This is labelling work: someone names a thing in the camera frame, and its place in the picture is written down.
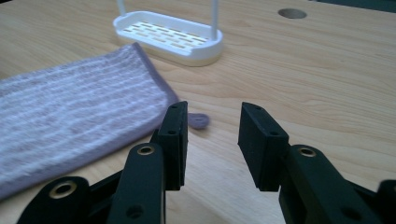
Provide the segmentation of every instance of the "wooden table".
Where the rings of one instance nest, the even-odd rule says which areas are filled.
[[[210,1],[126,6],[210,23]],[[281,17],[282,8],[307,17]],[[118,13],[115,0],[1,4],[0,77],[119,48],[112,27]],[[396,179],[396,14],[306,0],[230,0],[219,2],[219,28],[225,49],[209,66],[150,57],[190,112],[211,118],[206,130],[189,129],[186,186],[168,193],[168,223],[284,223],[277,193],[255,188],[236,144],[244,101],[270,112],[291,144],[322,150],[346,179],[372,190]],[[128,150],[69,175],[93,184],[122,169]],[[15,223],[45,184],[0,202],[0,223]]]

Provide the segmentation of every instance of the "white soap dish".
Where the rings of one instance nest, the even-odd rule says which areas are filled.
[[[223,49],[218,30],[218,0],[212,0],[211,26],[150,11],[125,12],[113,21],[116,33],[138,42],[145,50],[175,63],[204,66],[215,62]]]

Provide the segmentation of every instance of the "circular hole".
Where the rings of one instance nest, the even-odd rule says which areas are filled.
[[[77,188],[77,184],[73,181],[65,181],[55,186],[50,192],[49,196],[52,199],[62,199],[72,194]]]
[[[154,147],[141,147],[137,150],[137,154],[147,156],[154,152]]]
[[[71,188],[72,187],[70,185],[63,185],[63,186],[60,186],[58,189],[56,189],[55,192],[57,194],[63,194],[65,192],[69,191]]]
[[[353,219],[353,220],[361,220],[361,214],[359,212],[357,212],[355,209],[353,208],[341,208],[341,212],[343,212],[344,216]]]
[[[143,206],[140,204],[133,205],[126,210],[126,216],[130,217],[131,219],[137,219],[141,217],[144,213]]]
[[[303,156],[306,157],[316,157],[317,153],[312,150],[311,148],[307,148],[307,147],[302,147],[298,149],[300,151],[300,154],[302,154]]]
[[[277,13],[288,19],[303,19],[306,17],[306,13],[304,11],[295,8],[283,8],[280,9]]]

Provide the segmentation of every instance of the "small purple object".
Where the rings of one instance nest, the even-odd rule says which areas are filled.
[[[209,124],[209,116],[206,114],[188,114],[188,122],[193,129],[204,129]]]

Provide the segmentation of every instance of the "folded cloth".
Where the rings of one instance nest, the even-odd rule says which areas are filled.
[[[0,200],[148,135],[177,101],[138,44],[0,80]]]

